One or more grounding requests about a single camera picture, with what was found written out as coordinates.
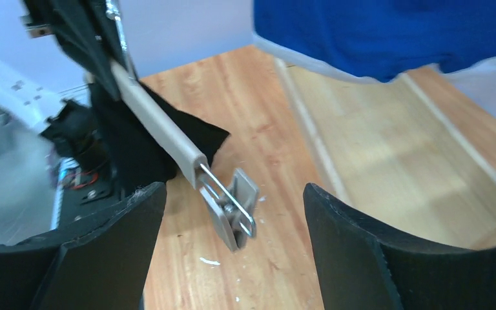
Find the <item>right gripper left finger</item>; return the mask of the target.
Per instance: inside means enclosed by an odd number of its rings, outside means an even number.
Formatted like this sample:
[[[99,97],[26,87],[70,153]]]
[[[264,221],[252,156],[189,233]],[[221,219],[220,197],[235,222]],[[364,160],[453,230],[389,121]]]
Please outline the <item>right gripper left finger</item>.
[[[121,202],[15,245],[0,245],[0,309],[138,309],[167,190]]]

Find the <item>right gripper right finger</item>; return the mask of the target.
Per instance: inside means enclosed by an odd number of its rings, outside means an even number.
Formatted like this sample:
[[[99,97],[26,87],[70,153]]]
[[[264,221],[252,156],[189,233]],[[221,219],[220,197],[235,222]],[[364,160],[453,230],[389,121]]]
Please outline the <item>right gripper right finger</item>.
[[[496,247],[414,236],[314,183],[303,199],[326,309],[496,309]]]

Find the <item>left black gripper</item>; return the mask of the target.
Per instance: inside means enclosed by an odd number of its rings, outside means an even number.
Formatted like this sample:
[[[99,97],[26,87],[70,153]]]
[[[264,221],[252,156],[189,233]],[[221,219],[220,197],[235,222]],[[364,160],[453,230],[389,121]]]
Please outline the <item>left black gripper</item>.
[[[121,94],[110,61],[132,77],[133,67],[118,1],[26,0],[28,26],[47,26],[62,51],[90,72],[114,100]]]

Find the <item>black underwear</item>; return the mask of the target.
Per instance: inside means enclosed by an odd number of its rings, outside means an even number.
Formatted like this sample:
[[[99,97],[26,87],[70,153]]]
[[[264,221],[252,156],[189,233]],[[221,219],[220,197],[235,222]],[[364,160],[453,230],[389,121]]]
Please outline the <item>black underwear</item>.
[[[212,163],[230,133],[216,125],[174,108],[144,83],[140,85]],[[165,183],[176,177],[178,167],[135,114],[122,101],[114,101],[97,83],[88,85],[92,112],[98,132],[116,168],[126,196],[153,182]]]

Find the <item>beige hanger with black underwear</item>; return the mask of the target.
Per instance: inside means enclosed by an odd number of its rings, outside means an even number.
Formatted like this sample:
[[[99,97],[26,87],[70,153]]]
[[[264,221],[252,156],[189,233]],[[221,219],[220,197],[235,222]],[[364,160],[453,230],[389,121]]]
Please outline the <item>beige hanger with black underwear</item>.
[[[239,251],[248,239],[256,237],[253,218],[259,196],[255,182],[240,168],[235,169],[231,184],[224,186],[211,172],[207,157],[187,135],[157,106],[138,83],[129,50],[118,1],[106,1],[106,16],[118,31],[125,64],[110,62],[122,100],[135,113],[155,141],[178,164],[181,172],[205,200],[214,229],[226,246]]]

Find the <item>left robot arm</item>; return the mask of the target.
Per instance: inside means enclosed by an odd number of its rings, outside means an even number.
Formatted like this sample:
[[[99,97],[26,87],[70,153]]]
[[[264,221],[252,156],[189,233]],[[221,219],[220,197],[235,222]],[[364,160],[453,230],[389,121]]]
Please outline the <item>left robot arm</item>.
[[[120,99],[110,61],[137,80],[117,1],[25,1],[21,20],[31,37],[52,35],[62,51],[85,70],[85,81]],[[24,77],[0,60],[0,109],[53,143],[57,153],[85,172],[107,165],[90,108]]]

